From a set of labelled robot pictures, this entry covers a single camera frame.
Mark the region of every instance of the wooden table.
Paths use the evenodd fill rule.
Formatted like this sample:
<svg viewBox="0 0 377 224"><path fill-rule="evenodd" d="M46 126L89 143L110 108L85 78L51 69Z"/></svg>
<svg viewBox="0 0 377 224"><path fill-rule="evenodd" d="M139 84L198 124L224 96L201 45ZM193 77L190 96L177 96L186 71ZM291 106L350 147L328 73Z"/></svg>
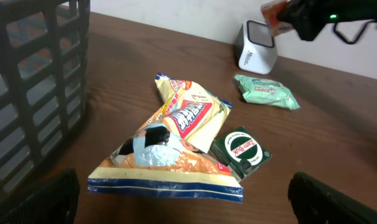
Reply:
<svg viewBox="0 0 377 224"><path fill-rule="evenodd" d="M273 154L242 183L243 204L86 191L92 170L162 105L157 72L232 101L220 133L244 125ZM301 109L244 103L236 74L282 82ZM232 45L93 13L86 92L85 127L45 175L76 169L75 223L297 223L287 189L300 170L377 210L377 80L284 57L256 75L236 66Z"/></svg>

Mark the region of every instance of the food packaging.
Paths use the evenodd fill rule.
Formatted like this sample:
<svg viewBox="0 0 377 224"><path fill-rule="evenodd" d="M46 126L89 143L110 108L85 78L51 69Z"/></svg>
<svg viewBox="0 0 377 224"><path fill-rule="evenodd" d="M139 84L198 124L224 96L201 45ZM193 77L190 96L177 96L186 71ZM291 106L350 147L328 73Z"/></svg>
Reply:
<svg viewBox="0 0 377 224"><path fill-rule="evenodd" d="M272 105L290 110L300 108L291 91L279 82L244 75L236 75L235 79L240 82L239 88L247 103Z"/></svg>
<svg viewBox="0 0 377 224"><path fill-rule="evenodd" d="M242 202L229 168L207 154L231 104L194 82L157 76L156 83L164 105L90 174L89 192Z"/></svg>
<svg viewBox="0 0 377 224"><path fill-rule="evenodd" d="M238 182L250 176L271 157L243 126L214 140L210 150L232 171Z"/></svg>
<svg viewBox="0 0 377 224"><path fill-rule="evenodd" d="M277 19L277 15L287 7L289 0L275 0L263 4L261 6L261 12L263 14L266 24L269 26L271 34L277 36L294 29L294 27L287 23Z"/></svg>

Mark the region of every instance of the white wall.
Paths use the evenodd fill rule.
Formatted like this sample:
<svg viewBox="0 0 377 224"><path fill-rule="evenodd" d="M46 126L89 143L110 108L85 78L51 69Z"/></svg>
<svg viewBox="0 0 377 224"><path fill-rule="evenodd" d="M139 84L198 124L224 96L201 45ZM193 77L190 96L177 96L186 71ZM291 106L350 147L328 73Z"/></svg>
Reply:
<svg viewBox="0 0 377 224"><path fill-rule="evenodd" d="M152 26L233 43L243 21L264 21L260 5L269 0L91 0L91 10ZM354 35L360 22L343 24ZM377 30L370 27L359 44L346 45L331 33L331 25L313 42L296 32L276 37L279 55L377 78Z"/></svg>

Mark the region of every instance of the chip bag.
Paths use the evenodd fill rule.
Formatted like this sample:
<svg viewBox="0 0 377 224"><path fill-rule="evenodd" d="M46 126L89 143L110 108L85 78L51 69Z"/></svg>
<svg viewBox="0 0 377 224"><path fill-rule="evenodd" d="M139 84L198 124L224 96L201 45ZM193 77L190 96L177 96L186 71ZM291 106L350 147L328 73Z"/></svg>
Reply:
<svg viewBox="0 0 377 224"><path fill-rule="evenodd" d="M170 85L176 82L165 76L157 78L157 86L162 83L158 80ZM242 202L243 188L229 168L206 153L220 128L208 126L225 119L230 108L200 85L183 82L172 87L176 91L168 99L163 97L164 105L90 174L89 192ZM159 86L161 95L163 87Z"/></svg>
<svg viewBox="0 0 377 224"><path fill-rule="evenodd" d="M191 103L200 103L203 108L180 110L165 118L165 123L174 123L170 125L174 134L207 153L233 104L213 96L195 82L173 80L162 73L156 76L156 85L165 105L147 123Z"/></svg>
<svg viewBox="0 0 377 224"><path fill-rule="evenodd" d="M253 78L244 75L236 75L240 82L240 90L248 103L259 103L291 110L299 109L291 91L279 82L263 78Z"/></svg>

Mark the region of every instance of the plastic crate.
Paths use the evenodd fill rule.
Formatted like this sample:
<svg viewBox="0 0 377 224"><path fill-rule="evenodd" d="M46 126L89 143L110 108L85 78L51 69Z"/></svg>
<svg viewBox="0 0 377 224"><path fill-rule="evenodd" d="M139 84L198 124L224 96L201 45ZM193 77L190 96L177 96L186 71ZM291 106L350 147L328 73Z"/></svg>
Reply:
<svg viewBox="0 0 377 224"><path fill-rule="evenodd" d="M0 0L0 201L85 109L89 0Z"/></svg>

